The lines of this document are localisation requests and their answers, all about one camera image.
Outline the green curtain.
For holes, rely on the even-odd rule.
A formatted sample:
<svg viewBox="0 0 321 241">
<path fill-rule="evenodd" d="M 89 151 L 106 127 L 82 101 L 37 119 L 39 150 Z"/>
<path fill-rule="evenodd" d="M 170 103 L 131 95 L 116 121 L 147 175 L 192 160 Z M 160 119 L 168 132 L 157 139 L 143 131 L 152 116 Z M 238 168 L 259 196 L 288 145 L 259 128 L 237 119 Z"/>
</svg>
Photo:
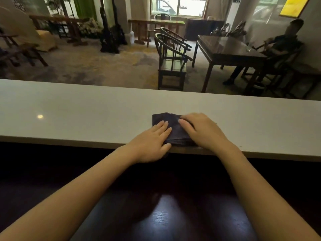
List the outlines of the green curtain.
<svg viewBox="0 0 321 241">
<path fill-rule="evenodd" d="M 93 18 L 97 21 L 94 0 L 73 0 L 80 19 Z"/>
</svg>

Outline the brown wooden long table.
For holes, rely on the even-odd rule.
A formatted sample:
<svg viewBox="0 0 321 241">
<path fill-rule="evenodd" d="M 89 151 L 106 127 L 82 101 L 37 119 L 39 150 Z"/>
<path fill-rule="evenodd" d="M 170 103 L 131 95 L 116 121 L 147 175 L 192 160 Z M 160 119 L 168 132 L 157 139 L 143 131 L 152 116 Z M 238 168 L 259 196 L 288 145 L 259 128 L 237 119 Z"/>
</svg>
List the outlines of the brown wooden long table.
<svg viewBox="0 0 321 241">
<path fill-rule="evenodd" d="M 87 41 L 82 41 L 78 24 L 89 21 L 90 20 L 89 18 L 77 19 L 77 18 L 69 18 L 66 16 L 45 16 L 45 15 L 34 15 L 34 14 L 27 14 L 27 15 L 33 21 L 34 26 L 36 28 L 40 28 L 39 22 L 38 22 L 39 20 L 54 22 L 54 23 L 65 22 L 70 34 L 70 37 L 67 40 L 67 43 L 72 44 L 74 47 L 88 45 Z"/>
</svg>

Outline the yellow framed picture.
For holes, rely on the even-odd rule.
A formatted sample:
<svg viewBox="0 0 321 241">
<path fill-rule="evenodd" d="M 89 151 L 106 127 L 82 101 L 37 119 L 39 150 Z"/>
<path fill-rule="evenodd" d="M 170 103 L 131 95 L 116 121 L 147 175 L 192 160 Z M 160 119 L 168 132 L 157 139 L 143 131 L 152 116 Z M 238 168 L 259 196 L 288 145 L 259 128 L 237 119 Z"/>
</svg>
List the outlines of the yellow framed picture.
<svg viewBox="0 0 321 241">
<path fill-rule="evenodd" d="M 286 0 L 279 16 L 297 19 L 308 2 L 309 0 Z"/>
</svg>

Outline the dark wooden low chair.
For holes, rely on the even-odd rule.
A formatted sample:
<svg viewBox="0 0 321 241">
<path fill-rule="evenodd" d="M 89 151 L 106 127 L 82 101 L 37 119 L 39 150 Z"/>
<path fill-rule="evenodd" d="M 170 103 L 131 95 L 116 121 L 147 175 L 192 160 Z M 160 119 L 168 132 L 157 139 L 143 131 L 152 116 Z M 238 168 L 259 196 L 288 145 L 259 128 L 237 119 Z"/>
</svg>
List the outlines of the dark wooden low chair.
<svg viewBox="0 0 321 241">
<path fill-rule="evenodd" d="M 2 48 L 0 46 L 0 75 L 2 75 L 5 71 L 5 68 L 9 66 L 6 64 L 7 61 L 10 62 L 10 65 L 13 67 L 19 67 L 19 55 L 24 56 L 31 66 L 35 66 L 35 62 L 33 60 L 39 60 L 45 67 L 49 65 L 40 55 L 40 53 L 36 50 L 37 45 L 31 43 L 23 43 L 18 44 L 14 38 L 18 37 L 18 35 L 8 35 L 4 32 L 4 30 L 0 27 L 0 38 L 2 38 L 7 47 Z"/>
</svg>

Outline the window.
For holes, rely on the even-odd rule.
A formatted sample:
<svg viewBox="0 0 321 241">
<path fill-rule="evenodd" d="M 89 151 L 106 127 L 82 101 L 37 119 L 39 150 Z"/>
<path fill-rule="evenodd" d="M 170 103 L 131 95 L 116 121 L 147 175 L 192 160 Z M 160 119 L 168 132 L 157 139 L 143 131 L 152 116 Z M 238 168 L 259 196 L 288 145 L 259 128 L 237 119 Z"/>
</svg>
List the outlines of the window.
<svg viewBox="0 0 321 241">
<path fill-rule="evenodd" d="M 150 0 L 151 15 L 203 18 L 208 0 Z"/>
</svg>

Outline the dark table ornament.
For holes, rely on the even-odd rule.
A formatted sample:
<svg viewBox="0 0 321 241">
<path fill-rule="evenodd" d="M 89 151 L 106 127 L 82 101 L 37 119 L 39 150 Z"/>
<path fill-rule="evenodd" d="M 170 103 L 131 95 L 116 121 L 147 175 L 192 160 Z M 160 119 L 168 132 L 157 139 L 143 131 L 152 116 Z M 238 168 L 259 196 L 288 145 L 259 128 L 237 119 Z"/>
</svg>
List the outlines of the dark table ornament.
<svg viewBox="0 0 321 241">
<path fill-rule="evenodd" d="M 240 22 L 234 30 L 227 33 L 226 37 L 241 38 L 247 35 L 247 31 L 244 29 L 245 25 L 246 21 Z"/>
<path fill-rule="evenodd" d="M 218 37 L 225 37 L 228 34 L 227 29 L 229 28 L 230 24 L 226 23 L 222 26 L 222 28 L 216 28 L 214 31 L 211 32 L 211 36 L 218 36 Z"/>
</svg>

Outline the person's right forearm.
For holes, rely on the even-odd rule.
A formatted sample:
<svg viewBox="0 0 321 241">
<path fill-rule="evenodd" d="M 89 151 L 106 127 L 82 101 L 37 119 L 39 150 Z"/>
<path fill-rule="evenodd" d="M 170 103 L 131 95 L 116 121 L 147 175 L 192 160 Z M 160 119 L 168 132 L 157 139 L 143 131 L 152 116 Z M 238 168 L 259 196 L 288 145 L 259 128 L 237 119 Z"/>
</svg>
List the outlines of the person's right forearm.
<svg viewBox="0 0 321 241">
<path fill-rule="evenodd" d="M 215 154 L 261 241 L 321 241 L 321 236 L 263 178 L 233 144 Z"/>
</svg>

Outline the dark blue cloth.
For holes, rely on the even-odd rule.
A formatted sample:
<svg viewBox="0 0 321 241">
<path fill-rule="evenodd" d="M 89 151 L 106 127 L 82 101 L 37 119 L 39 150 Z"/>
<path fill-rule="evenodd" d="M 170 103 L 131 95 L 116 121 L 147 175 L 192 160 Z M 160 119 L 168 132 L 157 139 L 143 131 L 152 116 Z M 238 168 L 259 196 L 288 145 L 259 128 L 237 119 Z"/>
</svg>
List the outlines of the dark blue cloth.
<svg viewBox="0 0 321 241">
<path fill-rule="evenodd" d="M 166 143 L 170 143 L 172 146 L 179 147 L 196 147 L 196 143 L 191 139 L 189 134 L 179 124 L 181 115 L 172 113 L 160 113 L 152 115 L 152 126 L 157 125 L 159 122 L 168 122 L 168 128 L 172 128 L 171 133 L 165 140 Z"/>
</svg>

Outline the dark wooden square table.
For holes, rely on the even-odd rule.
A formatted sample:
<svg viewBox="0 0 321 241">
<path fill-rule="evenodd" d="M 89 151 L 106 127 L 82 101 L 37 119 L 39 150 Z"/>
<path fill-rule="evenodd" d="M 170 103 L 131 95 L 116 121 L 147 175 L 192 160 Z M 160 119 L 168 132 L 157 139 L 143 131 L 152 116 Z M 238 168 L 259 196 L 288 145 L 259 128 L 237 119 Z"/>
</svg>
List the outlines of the dark wooden square table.
<svg viewBox="0 0 321 241">
<path fill-rule="evenodd" d="M 201 90 L 202 93 L 206 92 L 213 66 L 224 65 L 235 67 L 239 66 L 244 68 L 252 67 L 255 69 L 255 72 L 251 76 L 251 79 L 243 91 L 244 96 L 250 95 L 256 78 L 259 76 L 267 60 L 267 56 L 231 36 L 221 37 L 198 35 L 192 67 L 195 66 L 198 48 L 202 51 L 203 55 L 209 62 L 205 81 Z"/>
</svg>

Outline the black tall floor stand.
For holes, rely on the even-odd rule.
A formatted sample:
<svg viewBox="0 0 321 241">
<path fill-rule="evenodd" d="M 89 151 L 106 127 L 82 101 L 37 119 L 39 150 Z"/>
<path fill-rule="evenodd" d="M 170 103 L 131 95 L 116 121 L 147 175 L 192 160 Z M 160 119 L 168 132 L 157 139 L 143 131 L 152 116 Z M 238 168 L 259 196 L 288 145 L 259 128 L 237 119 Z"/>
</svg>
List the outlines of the black tall floor stand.
<svg viewBox="0 0 321 241">
<path fill-rule="evenodd" d="M 103 29 L 100 35 L 102 53 L 119 54 L 119 46 L 127 45 L 125 33 L 118 22 L 117 7 L 114 0 L 100 0 L 100 15 Z"/>
</svg>

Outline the person's right hand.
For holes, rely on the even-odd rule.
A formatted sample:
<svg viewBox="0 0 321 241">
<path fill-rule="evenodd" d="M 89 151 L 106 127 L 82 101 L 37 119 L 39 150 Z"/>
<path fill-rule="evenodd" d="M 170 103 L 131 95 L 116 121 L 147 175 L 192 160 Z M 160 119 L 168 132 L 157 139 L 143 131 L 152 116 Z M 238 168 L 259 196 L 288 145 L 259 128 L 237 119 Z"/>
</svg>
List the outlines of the person's right hand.
<svg viewBox="0 0 321 241">
<path fill-rule="evenodd" d="M 218 157 L 241 153 L 240 149 L 227 139 L 217 123 L 203 113 L 182 115 L 178 123 L 199 147 L 210 150 Z"/>
</svg>

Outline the person's left hand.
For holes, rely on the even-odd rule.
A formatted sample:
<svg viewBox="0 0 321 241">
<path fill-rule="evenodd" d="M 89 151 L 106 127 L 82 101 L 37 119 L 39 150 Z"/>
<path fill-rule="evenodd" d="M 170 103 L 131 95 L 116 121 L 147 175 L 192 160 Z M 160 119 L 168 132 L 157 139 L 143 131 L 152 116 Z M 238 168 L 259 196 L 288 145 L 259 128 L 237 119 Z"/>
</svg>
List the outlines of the person's left hand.
<svg viewBox="0 0 321 241">
<path fill-rule="evenodd" d="M 122 148 L 129 154 L 129 156 L 136 163 L 147 163 L 154 162 L 161 159 L 164 155 L 159 155 L 159 150 L 161 146 L 165 143 L 165 140 L 172 131 L 172 128 L 167 128 L 167 130 L 161 135 L 153 132 L 152 126 L 132 139 Z"/>
</svg>

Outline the white flower bush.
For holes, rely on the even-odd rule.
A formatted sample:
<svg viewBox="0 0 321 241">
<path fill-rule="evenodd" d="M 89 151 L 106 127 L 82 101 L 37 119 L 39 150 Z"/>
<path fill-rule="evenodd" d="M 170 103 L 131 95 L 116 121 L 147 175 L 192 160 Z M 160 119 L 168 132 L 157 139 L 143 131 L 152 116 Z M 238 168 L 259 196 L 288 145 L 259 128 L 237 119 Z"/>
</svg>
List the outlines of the white flower bush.
<svg viewBox="0 0 321 241">
<path fill-rule="evenodd" d="M 83 38 L 100 39 L 103 27 L 94 18 L 89 18 L 84 23 L 79 23 L 80 35 Z"/>
</svg>

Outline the long wooden trestle table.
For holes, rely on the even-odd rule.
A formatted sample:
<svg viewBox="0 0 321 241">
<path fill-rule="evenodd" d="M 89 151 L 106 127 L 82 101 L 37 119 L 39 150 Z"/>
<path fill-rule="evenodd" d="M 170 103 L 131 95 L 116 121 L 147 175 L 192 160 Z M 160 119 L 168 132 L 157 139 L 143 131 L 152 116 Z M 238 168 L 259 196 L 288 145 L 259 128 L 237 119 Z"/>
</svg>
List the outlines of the long wooden trestle table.
<svg viewBox="0 0 321 241">
<path fill-rule="evenodd" d="M 154 29 L 150 30 L 149 25 L 153 25 L 156 29 L 160 29 L 161 27 L 175 28 L 175 33 L 178 34 L 179 29 L 185 26 L 184 21 L 175 21 L 175 20 L 158 20 L 158 19 L 128 19 L 128 24 L 130 28 L 132 25 L 137 26 L 137 31 L 134 33 L 134 43 L 139 45 L 147 45 L 149 46 L 151 42 L 151 33 L 154 33 Z"/>
</svg>

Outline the dark wooden cabinet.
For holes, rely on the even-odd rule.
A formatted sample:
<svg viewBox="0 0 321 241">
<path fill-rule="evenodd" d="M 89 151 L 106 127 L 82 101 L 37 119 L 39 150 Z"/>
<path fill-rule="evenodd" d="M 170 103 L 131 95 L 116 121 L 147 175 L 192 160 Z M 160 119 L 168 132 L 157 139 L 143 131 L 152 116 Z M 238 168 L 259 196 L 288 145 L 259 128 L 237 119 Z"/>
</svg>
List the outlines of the dark wooden cabinet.
<svg viewBox="0 0 321 241">
<path fill-rule="evenodd" d="M 222 20 L 187 19 L 184 39 L 197 41 L 198 36 L 209 36 L 216 28 L 221 29 L 225 24 Z"/>
</svg>

